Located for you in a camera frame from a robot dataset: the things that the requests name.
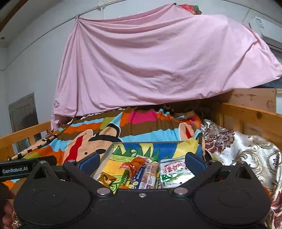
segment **wood knot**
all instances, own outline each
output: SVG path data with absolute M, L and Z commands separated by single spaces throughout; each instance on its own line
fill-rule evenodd
M 260 112 L 257 112 L 257 119 L 261 119 L 262 114 Z

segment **human hand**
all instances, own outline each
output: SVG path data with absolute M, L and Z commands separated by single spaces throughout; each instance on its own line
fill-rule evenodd
M 11 190 L 9 190 L 7 199 L 14 199 L 14 198 L 15 198 L 15 194 Z M 13 205 L 8 200 L 6 201 L 6 204 L 4 205 L 4 212 L 5 212 L 5 215 L 2 217 L 3 223 L 1 224 L 1 229 L 13 229 L 12 227 Z

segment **cable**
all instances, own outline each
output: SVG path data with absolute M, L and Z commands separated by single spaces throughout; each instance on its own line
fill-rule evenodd
M 115 3 L 119 3 L 119 2 L 124 2 L 124 1 L 127 1 L 127 0 L 117 0 L 117 1 L 113 1 L 113 2 L 110 2 L 110 3 L 105 4 L 105 6 L 109 6 L 109 5 L 112 5 L 112 4 L 115 4 Z M 43 35 L 41 35 L 39 38 L 37 38 L 36 40 L 34 40 L 30 45 L 28 45 L 25 49 L 23 49 L 23 50 L 22 50 L 4 69 L 1 69 L 0 71 L 5 71 L 5 70 L 15 61 L 15 59 L 17 59 L 17 58 L 19 57 L 19 55 L 21 55 L 27 48 L 29 48 L 31 45 L 33 45 L 36 41 L 38 41 L 41 37 L 45 36 L 47 33 L 51 32 L 52 30 L 58 28 L 59 26 L 65 24 L 65 23 L 67 23 L 67 22 L 69 22 L 69 21 L 71 21 L 71 20 L 73 20 L 73 19 L 76 19 L 77 17 L 80 17 L 81 15 L 84 15 L 84 14 L 89 13 L 89 12 L 91 12 L 91 11 L 97 10 L 97 9 L 99 9 L 99 8 L 100 8 L 100 6 L 97 6 L 97 7 L 94 7 L 94 8 L 92 8 L 92 9 L 90 9 L 90 10 L 87 10 L 87 11 L 81 13 L 81 14 L 77 14 L 77 15 L 75 15 L 74 17 L 72 17 L 72 18 L 70 18 L 70 19 L 64 21 L 63 23 L 61 23 L 61 24 L 55 26 L 54 28 L 50 29 L 48 32 L 46 32 L 46 33 L 44 33 Z M 103 19 L 103 18 L 104 18 L 103 7 L 101 7 L 101 19 Z

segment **pink patch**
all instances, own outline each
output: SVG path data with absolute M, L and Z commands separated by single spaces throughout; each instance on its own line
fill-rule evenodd
M 157 120 L 157 115 L 155 111 L 149 111 L 146 113 L 138 113 L 135 111 L 132 111 L 128 122 L 131 124 L 137 124 L 141 122 L 149 122 L 149 121 L 156 121 Z

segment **white and green package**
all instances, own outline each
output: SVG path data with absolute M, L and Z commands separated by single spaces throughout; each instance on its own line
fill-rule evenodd
M 185 156 L 160 161 L 160 179 L 164 188 L 175 188 L 193 177 L 185 165 Z

